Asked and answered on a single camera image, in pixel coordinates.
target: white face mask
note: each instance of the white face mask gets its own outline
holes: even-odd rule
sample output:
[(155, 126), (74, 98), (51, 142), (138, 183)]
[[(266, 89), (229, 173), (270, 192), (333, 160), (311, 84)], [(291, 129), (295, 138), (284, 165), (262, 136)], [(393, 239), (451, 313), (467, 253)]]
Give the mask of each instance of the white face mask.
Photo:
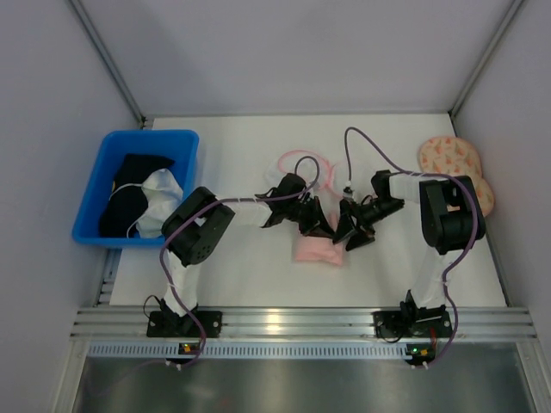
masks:
[(183, 191), (167, 169), (153, 172), (141, 187), (148, 207), (136, 221), (136, 228), (142, 238), (160, 237), (163, 223), (182, 203)]

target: white table surface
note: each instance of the white table surface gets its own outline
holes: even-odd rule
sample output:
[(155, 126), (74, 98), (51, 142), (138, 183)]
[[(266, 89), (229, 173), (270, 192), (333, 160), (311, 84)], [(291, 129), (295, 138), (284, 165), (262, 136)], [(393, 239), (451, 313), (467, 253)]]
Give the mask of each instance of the white table surface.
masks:
[[(269, 187), (264, 171), (283, 152), (314, 150), (332, 162), (344, 159), (343, 134), (357, 126), (400, 166), (418, 170), (418, 147), (428, 138), (454, 134), (446, 114), (370, 114), (159, 118), (154, 129), (192, 129), (200, 136), (196, 183), (216, 194), (248, 196)], [(360, 170), (388, 169), (359, 135), (350, 135), (353, 184), (370, 179)], [(337, 204), (325, 202), (324, 210)], [(231, 227), (205, 261), (200, 305), (394, 306), (417, 279), (426, 244), (416, 204), (375, 225), (375, 243), (353, 250), (341, 268), (294, 262), (296, 224), (268, 230)], [(157, 251), (123, 251), (111, 305), (141, 305), (164, 294)], [(486, 239), (476, 243), (452, 273), (450, 293), (459, 306), (504, 306), (505, 299)]]

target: black cloth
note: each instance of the black cloth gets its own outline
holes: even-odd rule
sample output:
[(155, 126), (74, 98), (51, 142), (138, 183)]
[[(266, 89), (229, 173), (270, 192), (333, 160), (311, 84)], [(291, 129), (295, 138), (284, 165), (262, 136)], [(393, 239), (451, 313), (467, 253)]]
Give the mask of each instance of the black cloth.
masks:
[[(143, 183), (156, 170), (169, 168), (174, 161), (155, 155), (125, 156), (122, 166), (115, 174), (114, 191), (128, 183)], [(101, 237), (126, 238), (127, 230), (147, 209), (147, 198), (141, 187), (125, 187), (114, 194), (107, 204), (99, 222)], [(136, 226), (128, 232), (136, 233)]]

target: blue plastic bin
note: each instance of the blue plastic bin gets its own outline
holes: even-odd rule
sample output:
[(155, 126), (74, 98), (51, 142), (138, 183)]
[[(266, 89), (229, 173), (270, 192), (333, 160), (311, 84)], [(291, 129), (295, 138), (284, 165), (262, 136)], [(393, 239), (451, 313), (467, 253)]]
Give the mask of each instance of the blue plastic bin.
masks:
[(199, 136), (193, 131), (119, 131), (102, 142), (88, 187), (78, 211), (72, 236), (78, 243), (109, 248), (158, 247), (164, 238), (100, 237), (98, 223), (105, 210), (113, 179), (128, 153), (160, 155), (174, 160), (170, 171), (183, 190), (184, 198), (194, 189), (195, 161)]

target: white wall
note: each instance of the white wall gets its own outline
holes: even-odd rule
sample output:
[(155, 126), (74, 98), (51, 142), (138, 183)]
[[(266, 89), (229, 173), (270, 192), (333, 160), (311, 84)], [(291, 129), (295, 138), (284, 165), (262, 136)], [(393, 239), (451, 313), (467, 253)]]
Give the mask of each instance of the white wall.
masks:
[(71, 240), (102, 137), (136, 127), (62, 0), (0, 5), (0, 404), (47, 411), (99, 250)]
[(529, 307), (551, 361), (551, 2), (529, 0), (461, 111), (496, 194), (489, 217), (514, 303)]
[(145, 114), (447, 111), (511, 0), (83, 0)]

